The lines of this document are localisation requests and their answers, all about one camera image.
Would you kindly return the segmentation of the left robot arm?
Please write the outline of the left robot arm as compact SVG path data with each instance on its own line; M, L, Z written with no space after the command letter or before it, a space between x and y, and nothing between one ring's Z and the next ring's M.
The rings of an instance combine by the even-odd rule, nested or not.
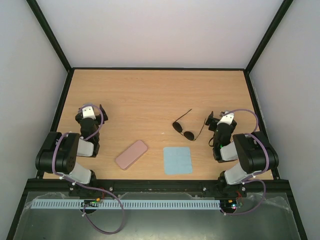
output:
M75 120L80 125L80 133L49 132L35 158L38 171L68 181L70 190L82 197L100 195L95 172L77 162L77 157L95 158L99 153L100 130L108 116L101 105L96 114L96 107L85 104L79 108Z

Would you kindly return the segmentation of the pink glasses case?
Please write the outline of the pink glasses case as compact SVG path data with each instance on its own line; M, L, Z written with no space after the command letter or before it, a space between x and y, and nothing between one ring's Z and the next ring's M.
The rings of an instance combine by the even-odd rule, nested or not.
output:
M122 170L127 170L147 151L148 146L142 140L137 140L115 159L115 163Z

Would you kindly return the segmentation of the black aviator sunglasses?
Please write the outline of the black aviator sunglasses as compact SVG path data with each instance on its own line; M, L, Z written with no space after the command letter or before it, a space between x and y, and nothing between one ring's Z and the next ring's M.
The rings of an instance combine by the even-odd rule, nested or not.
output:
M193 131L186 129L185 125L182 124L180 122L181 119L183 119L189 112L191 112L193 109L190 108L187 112L185 112L184 114L182 114L181 116L179 116L175 121L172 122L171 126L173 127L173 129L179 133L181 136L183 136L184 138L186 138L187 140L194 142L196 141L199 136L201 135L204 126L206 124L207 119L205 118L203 121L203 124L201 126L201 129L199 130L198 134L195 135Z

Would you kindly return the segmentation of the light blue cleaning cloth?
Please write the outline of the light blue cleaning cloth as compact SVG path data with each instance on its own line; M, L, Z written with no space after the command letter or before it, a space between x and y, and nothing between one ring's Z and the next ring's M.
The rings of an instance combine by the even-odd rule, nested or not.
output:
M163 161L166 175L186 175L193 172L189 147L164 147Z

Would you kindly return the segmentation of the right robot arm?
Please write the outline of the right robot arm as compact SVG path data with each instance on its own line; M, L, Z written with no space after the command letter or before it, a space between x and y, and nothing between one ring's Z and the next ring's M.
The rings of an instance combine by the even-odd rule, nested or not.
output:
M220 119L211 112L205 122L213 132L209 140L213 158L219 163L238 161L232 168L220 173L215 189L223 197L233 196L244 184L279 165L279 157L262 131L233 134L237 122L234 112L220 113Z

